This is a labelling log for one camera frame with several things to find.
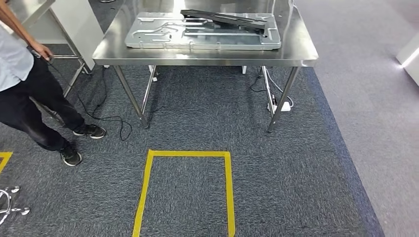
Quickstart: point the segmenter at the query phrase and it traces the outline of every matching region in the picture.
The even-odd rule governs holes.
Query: carpet floor
[[[62,76],[51,71],[65,85],[76,64],[54,64]],[[81,165],[67,167],[59,154],[0,125],[0,151],[13,152],[0,173],[0,187],[21,185],[16,205],[31,208],[27,216],[7,219],[0,236],[131,236],[148,149],[229,151],[237,237],[382,235],[312,68],[300,72],[291,91],[295,106],[283,113],[273,133],[266,132],[265,93],[250,90],[257,68],[242,75],[239,67],[158,67],[147,107],[149,129],[142,128],[115,72],[102,70],[82,75],[69,100],[88,123],[107,129],[106,137],[75,137],[44,116],[77,146]],[[141,101],[148,68],[123,71]],[[290,72],[270,71],[282,86]],[[263,81],[253,87],[262,89]],[[89,112],[106,96],[95,115],[120,116],[132,131],[127,124],[120,130],[118,118],[89,118],[77,95]],[[222,159],[155,158],[141,236],[226,235]]]

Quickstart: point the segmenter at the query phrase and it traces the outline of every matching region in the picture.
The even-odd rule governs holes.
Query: black metal bar
[[[237,26],[245,26],[255,29],[264,30],[266,21],[252,19],[252,18],[245,18],[245,17],[238,17],[238,16],[231,16],[226,14],[220,14],[215,12],[208,12],[208,11],[199,11],[199,10],[181,10],[180,14],[184,15],[185,17],[192,16],[198,18],[205,18],[212,20],[214,22],[222,22]]]

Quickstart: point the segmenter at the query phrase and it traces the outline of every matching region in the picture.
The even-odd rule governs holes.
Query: man
[[[60,84],[48,70],[46,61],[53,56],[52,52],[29,35],[3,0],[0,0],[0,21],[42,57],[34,57],[0,26],[0,122],[26,132],[47,150],[59,151],[66,165],[78,165],[82,156],[57,131],[42,122],[41,112],[30,97],[56,111],[77,136],[99,139],[106,131],[96,125],[86,125],[64,98]]]

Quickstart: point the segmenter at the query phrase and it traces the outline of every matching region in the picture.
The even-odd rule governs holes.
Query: light blue shirt
[[[27,48],[0,26],[0,91],[26,80],[33,65]]]

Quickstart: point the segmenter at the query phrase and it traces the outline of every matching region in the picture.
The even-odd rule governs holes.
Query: hand
[[[42,45],[38,42],[34,42],[31,44],[31,47],[38,52],[46,61],[49,61],[50,56],[54,56],[54,54],[49,50],[48,47]]]

